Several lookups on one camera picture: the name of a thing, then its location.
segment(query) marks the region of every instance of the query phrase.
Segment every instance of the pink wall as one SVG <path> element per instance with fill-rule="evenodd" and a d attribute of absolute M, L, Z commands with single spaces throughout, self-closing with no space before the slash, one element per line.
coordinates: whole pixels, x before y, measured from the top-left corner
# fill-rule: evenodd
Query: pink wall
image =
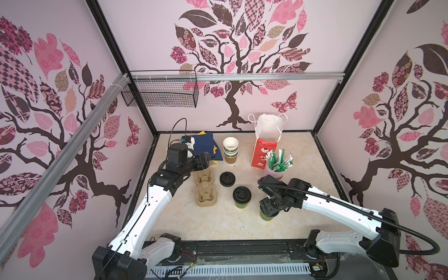
<path fill-rule="evenodd" d="M 0 7 L 3 225 L 120 72 L 84 1 Z M 92 278 L 92 253 L 117 233 L 151 141 L 139 110 L 119 95 L 1 264 L 0 278 Z"/>
<path fill-rule="evenodd" d="M 277 72 L 281 66 L 295 63 L 302 63 L 300 69 L 306 72 L 342 72 L 380 3 L 379 0 L 256 0 L 252 4 L 243 0 L 100 2 L 131 70 L 191 67 L 197 71 L 204 68 L 204 73 L 245 73 L 246 62 L 248 73 L 261 72 L 265 67 L 270 67 L 269 72 Z M 210 20 L 195 16 L 197 13 Z M 240 27 L 240 19 L 248 27 L 247 36 L 241 33 L 222 38 L 214 33 L 230 32 L 232 25 Z M 292 28 L 292 34 L 280 46 L 288 28 Z M 301 36 L 302 43 L 293 44 Z M 254 38 L 258 45 L 251 45 Z M 243 91 L 243 94 L 240 89 L 246 82 L 234 83 L 229 92 L 225 92 L 226 81 L 210 84 L 210 88 L 223 89 L 222 94 L 217 91 L 215 95 L 205 95 L 207 86 L 202 83 L 196 108 L 149 107 L 148 110 L 158 130 L 170 130 L 184 116 L 189 120 L 188 129 L 253 130 L 253 125 L 246 123 L 247 116 L 279 114 L 272 105 L 276 104 L 282 111 L 287 110 L 291 119 L 284 129 L 312 129 L 334 87 L 334 80 L 289 81 L 290 84 L 278 87 L 269 83 L 254 81 L 251 93 Z"/>
<path fill-rule="evenodd" d="M 448 277 L 447 10 L 398 1 L 319 134 L 354 203 L 392 209 L 440 245 L 401 255 L 398 279 Z M 402 233 L 401 248 L 428 244 Z"/>

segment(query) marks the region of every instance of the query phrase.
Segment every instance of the patterned leaf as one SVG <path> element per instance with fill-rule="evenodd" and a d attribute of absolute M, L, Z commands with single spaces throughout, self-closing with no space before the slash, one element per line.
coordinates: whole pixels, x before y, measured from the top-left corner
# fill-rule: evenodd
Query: patterned leaf
<path fill-rule="evenodd" d="M 11 153 L 0 154 L 0 174 L 8 170 L 12 163 Z"/>
<path fill-rule="evenodd" d="M 61 195 L 57 200 L 55 205 L 53 206 L 53 209 L 56 207 L 62 206 L 67 201 L 67 196 L 65 194 Z"/>
<path fill-rule="evenodd" d="M 427 198 L 423 212 L 431 226 L 444 238 L 448 239 L 448 206 L 435 199 Z"/>
<path fill-rule="evenodd" d="M 302 43 L 303 39 L 305 39 L 306 34 L 299 34 L 299 35 L 295 36 L 294 38 L 292 38 L 288 44 L 288 47 L 295 48 L 298 45 L 300 45 Z"/>
<path fill-rule="evenodd" d="M 434 110 L 429 108 L 418 116 L 418 122 L 422 125 L 430 125 L 434 121 Z"/>
<path fill-rule="evenodd" d="M 191 33 L 190 30 L 180 27 L 178 25 L 174 25 L 176 27 L 176 36 L 179 42 L 186 48 L 187 50 L 196 50 L 196 39 Z"/>
<path fill-rule="evenodd" d="M 246 21 L 244 20 L 244 14 L 241 15 L 241 18 L 237 22 L 237 26 L 235 27 L 235 35 L 239 36 L 244 33 L 246 30 Z"/>
<path fill-rule="evenodd" d="M 232 84 L 229 81 L 225 82 L 224 89 L 225 93 L 228 93 L 228 91 L 232 89 Z"/>
<path fill-rule="evenodd" d="M 48 143 L 44 141 L 34 141 L 28 143 L 26 147 L 30 150 L 30 152 L 36 156 L 45 156 L 48 151 Z"/>
<path fill-rule="evenodd" d="M 403 170 L 401 169 L 394 169 L 389 173 L 388 179 L 396 179 L 400 177 L 400 175 L 403 173 Z"/>
<path fill-rule="evenodd" d="M 282 89 L 285 86 L 289 86 L 289 85 L 291 85 L 291 83 L 289 83 L 286 80 L 278 80 L 278 81 L 270 80 L 270 81 L 264 82 L 264 86 L 269 90 L 279 90 L 279 89 Z"/>
<path fill-rule="evenodd" d="M 118 132 L 120 127 L 120 116 L 111 116 L 104 125 L 104 137 L 112 139 Z"/>
<path fill-rule="evenodd" d="M 374 106 L 380 101 L 380 98 L 377 93 L 372 93 L 366 96 L 363 101 L 367 106 Z"/>
<path fill-rule="evenodd" d="M 58 91 L 66 91 L 69 88 L 69 78 L 65 70 L 56 74 L 55 85 Z"/>
<path fill-rule="evenodd" d="M 69 211 L 59 208 L 57 210 L 57 219 L 72 228 L 72 214 Z"/>
<path fill-rule="evenodd" d="M 393 73 L 392 73 L 392 83 L 398 89 L 406 79 L 409 77 L 409 73 L 411 73 L 412 69 L 412 60 L 408 56 L 408 52 L 406 52 L 402 58 L 397 62 Z"/>
<path fill-rule="evenodd" d="M 118 104 L 118 99 L 117 99 L 117 97 L 113 100 L 113 102 L 112 102 L 112 104 L 109 106 L 109 108 L 108 108 L 108 115 L 111 115 L 111 114 L 113 114 L 114 112 L 115 112 L 115 110 L 116 110 L 116 107 L 117 107 L 117 104 Z"/>
<path fill-rule="evenodd" d="M 385 159 L 391 154 L 391 151 L 392 151 L 392 148 L 388 146 L 388 147 L 382 149 L 381 151 L 379 151 L 379 153 L 376 157 L 381 157 L 381 158 Z"/>
<path fill-rule="evenodd" d="M 409 177 L 409 173 L 404 173 L 403 175 L 401 175 L 400 177 L 398 177 L 397 181 L 396 181 L 396 190 L 399 191 L 401 190 L 403 187 L 406 187 L 407 184 L 409 184 L 409 181 L 411 180 L 411 178 Z"/>
<path fill-rule="evenodd" d="M 16 137 L 16 127 L 8 125 L 0 128 L 0 145 L 6 145 Z"/>
<path fill-rule="evenodd" d="M 65 105 L 65 110 L 67 111 L 67 114 L 72 112 L 76 108 L 76 95 L 75 95 L 75 91 L 73 90 L 73 87 L 71 87 L 67 91 L 67 95 L 65 96 L 65 100 L 64 100 L 64 105 Z"/>
<path fill-rule="evenodd" d="M 437 98 L 442 99 L 442 100 L 447 100 L 448 99 L 448 86 L 438 83 L 438 82 L 434 82 L 435 87 L 434 87 L 434 94 L 436 95 Z"/>
<path fill-rule="evenodd" d="M 412 84 L 412 96 L 414 98 L 424 99 L 427 97 L 426 91 L 421 85 L 418 85 L 413 82 L 411 84 Z"/>
<path fill-rule="evenodd" d="M 411 142 L 416 140 L 418 137 L 420 137 L 421 133 L 418 131 L 409 131 L 406 133 L 403 133 L 402 135 L 398 136 L 401 140 L 405 142 Z"/>
<path fill-rule="evenodd" d="M 291 37 L 291 35 L 293 34 L 293 31 L 294 31 L 294 27 L 296 27 L 295 24 L 294 24 L 294 26 L 285 29 L 285 31 L 283 32 L 283 36 L 282 36 L 283 42 L 285 42 L 286 40 L 289 39 L 289 37 Z"/>
<path fill-rule="evenodd" d="M 280 66 L 280 58 L 278 57 L 275 61 L 274 64 L 272 65 L 272 70 L 277 69 Z"/>
<path fill-rule="evenodd" d="M 230 64 L 227 66 L 227 69 L 225 70 L 226 73 L 231 73 L 233 71 L 233 69 L 235 68 L 235 62 L 232 61 L 230 62 Z"/>
<path fill-rule="evenodd" d="M 101 167 L 101 162 L 99 160 L 97 160 L 96 158 L 92 158 L 92 164 L 93 164 L 93 167 L 95 167 L 98 170 L 102 170 L 103 169 Z"/>
<path fill-rule="evenodd" d="M 443 179 L 443 180 L 438 180 L 434 186 L 441 188 L 442 190 L 448 191 L 448 180 Z"/>
<path fill-rule="evenodd" d="M 232 26 L 232 14 L 224 5 L 212 3 L 211 9 L 220 22 Z"/>
<path fill-rule="evenodd" d="M 254 39 L 252 40 L 254 47 L 261 44 L 261 42 L 264 39 L 265 34 L 266 34 L 266 29 L 264 27 L 264 24 L 262 24 L 258 27 L 257 31 L 255 32 Z"/>
<path fill-rule="evenodd" d="M 30 118 L 30 107 L 22 98 L 15 96 L 8 91 L 5 91 L 3 86 L 1 87 L 3 91 L 3 96 L 8 105 L 8 108 L 11 110 L 11 113 L 15 115 L 18 119 L 26 123 Z"/>
<path fill-rule="evenodd" d="M 411 199 L 411 202 L 409 203 L 411 207 L 411 211 L 414 214 L 415 218 L 420 214 L 420 209 L 422 208 L 420 204 L 420 200 L 418 199 L 418 196 L 415 196 Z"/>
<path fill-rule="evenodd" d="M 0 194 L 17 195 L 25 193 L 34 187 L 40 177 L 39 174 L 26 172 L 1 179 Z"/>
<path fill-rule="evenodd" d="M 213 31 L 213 33 L 216 33 L 216 35 L 218 35 L 218 37 L 225 39 L 230 35 L 230 31 L 225 30 L 225 29 L 219 29 L 217 31 Z"/>
<path fill-rule="evenodd" d="M 87 190 L 89 189 L 89 184 L 88 184 L 86 176 L 84 176 L 84 175 L 77 176 L 76 177 L 76 182 L 78 182 L 78 185 L 80 187 L 82 187 L 83 189 L 87 189 Z"/>
<path fill-rule="evenodd" d="M 417 152 L 417 156 L 416 156 L 417 160 L 427 159 L 430 156 L 432 156 L 437 150 L 438 150 L 438 148 L 437 149 L 428 149 L 428 148 L 421 149 Z"/>
<path fill-rule="evenodd" d="M 372 134 L 374 131 L 375 131 L 375 129 L 373 129 L 373 128 L 366 129 L 366 130 L 361 134 L 361 136 L 359 136 L 359 138 L 367 138 L 367 137 L 369 137 L 370 134 Z"/>
<path fill-rule="evenodd" d="M 259 50 L 262 52 L 267 52 L 276 45 L 277 41 L 278 41 L 277 39 L 269 40 L 269 41 L 265 42 L 263 45 L 261 45 Z"/>
<path fill-rule="evenodd" d="M 408 93 L 406 92 L 406 87 L 404 87 L 396 97 L 393 106 L 397 121 L 401 120 L 408 111 L 408 101 Z"/>
<path fill-rule="evenodd" d="M 246 61 L 245 64 L 243 64 L 243 66 L 241 66 L 241 72 L 243 73 L 247 73 L 247 70 L 249 69 L 249 62 Z"/>
<path fill-rule="evenodd" d="M 273 28 L 271 28 L 271 30 L 269 30 L 269 32 L 267 33 L 267 36 L 271 39 L 277 37 L 278 35 L 280 35 L 280 33 L 283 31 L 283 29 L 285 28 L 285 26 L 281 26 L 281 25 L 277 25 L 274 26 Z"/>
<path fill-rule="evenodd" d="M 68 115 L 64 120 L 64 129 L 67 132 L 75 133 L 78 130 L 78 121 L 73 113 Z"/>
<path fill-rule="evenodd" d="M 306 24 L 306 13 L 305 9 L 303 9 L 299 14 L 299 19 L 297 21 L 297 30 L 300 32 L 305 27 Z"/>
<path fill-rule="evenodd" d="M 209 93 L 209 92 L 210 92 L 210 83 L 206 83 L 204 86 L 204 96 L 206 96 L 207 93 Z"/>
<path fill-rule="evenodd" d="M 57 93 L 42 80 L 40 80 L 40 92 L 42 92 L 45 102 L 50 109 L 60 116 L 62 111 L 62 102 L 60 101 Z"/>
<path fill-rule="evenodd" d="M 191 32 L 195 33 L 197 36 L 204 37 L 204 33 L 199 28 L 192 28 Z"/>
<path fill-rule="evenodd" d="M 218 61 L 216 60 L 216 56 L 211 53 L 211 51 L 204 49 L 202 46 L 199 46 L 199 50 L 201 51 L 202 57 L 211 65 L 217 66 Z"/>
<path fill-rule="evenodd" d="M 216 24 L 216 20 L 210 14 L 202 10 L 191 10 L 185 12 L 179 19 L 181 18 L 188 19 L 191 23 L 200 28 L 207 28 Z"/>
<path fill-rule="evenodd" d="M 201 40 L 201 42 L 203 42 L 207 47 L 214 47 L 218 44 L 218 42 L 213 39 L 204 39 Z"/>
<path fill-rule="evenodd" d="M 421 7 L 423 7 L 429 0 L 416 0 L 408 9 L 406 13 L 413 13 L 418 11 Z"/>
<path fill-rule="evenodd" d="M 105 156 L 102 152 L 100 152 L 100 151 L 96 151 L 96 152 L 93 154 L 93 156 L 96 157 L 97 160 L 99 160 L 99 161 L 105 161 L 105 160 L 108 159 L 108 157 L 106 157 L 106 156 Z"/>
<path fill-rule="evenodd" d="M 423 51 L 423 65 L 432 73 L 448 76 L 448 50 L 440 45 L 421 45 Z"/>
<path fill-rule="evenodd" d="M 233 14 L 236 14 L 240 10 L 243 0 L 229 0 L 229 4 L 233 10 Z"/>
<path fill-rule="evenodd" d="M 100 75 L 99 81 L 96 80 L 90 87 L 89 94 L 87 95 L 86 99 L 100 99 L 103 96 L 103 93 L 106 91 L 103 83 L 104 77 Z"/>

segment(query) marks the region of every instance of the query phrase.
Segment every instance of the ventilation grille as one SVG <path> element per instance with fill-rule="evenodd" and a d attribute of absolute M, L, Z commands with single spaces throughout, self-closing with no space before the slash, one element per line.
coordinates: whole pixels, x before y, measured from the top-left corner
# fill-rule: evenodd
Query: ventilation grille
<path fill-rule="evenodd" d="M 152 270 L 159 277 L 164 277 L 167 271 L 176 266 L 154 267 Z M 169 278 L 177 278 L 190 266 L 184 266 L 182 271 L 173 271 Z M 184 277 L 188 276 L 254 276 L 254 275 L 296 275 L 311 274 L 307 263 L 281 263 L 281 264 L 223 264 L 223 265 L 197 265 Z M 156 278 L 148 271 L 147 278 Z"/>

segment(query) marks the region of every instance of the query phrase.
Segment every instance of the black cup lid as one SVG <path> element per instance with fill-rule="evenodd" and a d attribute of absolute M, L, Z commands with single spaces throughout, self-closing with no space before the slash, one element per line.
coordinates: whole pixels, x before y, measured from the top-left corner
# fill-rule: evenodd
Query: black cup lid
<path fill-rule="evenodd" d="M 235 184 L 235 175 L 230 172 L 224 172 L 220 176 L 220 183 L 224 187 L 231 187 Z"/>
<path fill-rule="evenodd" d="M 246 204 L 249 203 L 250 199 L 252 198 L 252 194 L 250 193 L 250 189 L 246 187 L 237 187 L 233 191 L 233 200 L 235 202 L 240 204 Z"/>

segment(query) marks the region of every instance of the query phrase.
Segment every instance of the marble-pattern surface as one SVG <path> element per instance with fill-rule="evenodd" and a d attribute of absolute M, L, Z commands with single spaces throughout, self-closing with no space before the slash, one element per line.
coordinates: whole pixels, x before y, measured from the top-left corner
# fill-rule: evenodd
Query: marble-pattern surface
<path fill-rule="evenodd" d="M 179 139 L 182 134 L 173 134 L 171 139 Z M 223 150 L 223 140 L 233 136 L 239 141 L 238 158 L 235 164 L 220 161 L 210 168 L 215 173 L 217 202 L 212 207 L 198 207 L 193 192 L 196 185 L 191 176 L 177 190 L 174 197 L 163 209 L 152 227 L 147 240 L 156 239 L 163 233 L 170 233 L 182 240 L 231 240 L 231 239 L 284 239 L 307 238 L 310 230 L 349 231 L 339 222 L 321 214 L 292 208 L 289 212 L 280 212 L 271 221 L 264 221 L 259 215 L 259 201 L 266 195 L 258 189 L 257 180 L 263 177 L 264 170 L 251 167 L 252 152 L 255 144 L 254 133 L 215 133 L 213 138 Z M 146 184 L 151 175 L 166 158 L 169 134 L 162 134 L 152 158 L 144 188 L 138 204 L 146 194 Z M 289 168 L 282 181 L 288 183 L 291 178 L 310 182 L 322 191 L 339 197 L 325 163 L 320 156 L 311 133 L 283 133 L 279 148 L 294 156 L 294 165 Z M 219 176 L 225 171 L 232 172 L 236 182 L 231 187 L 224 187 Z M 252 199 L 244 209 L 235 206 L 233 190 L 245 186 L 251 190 Z"/>

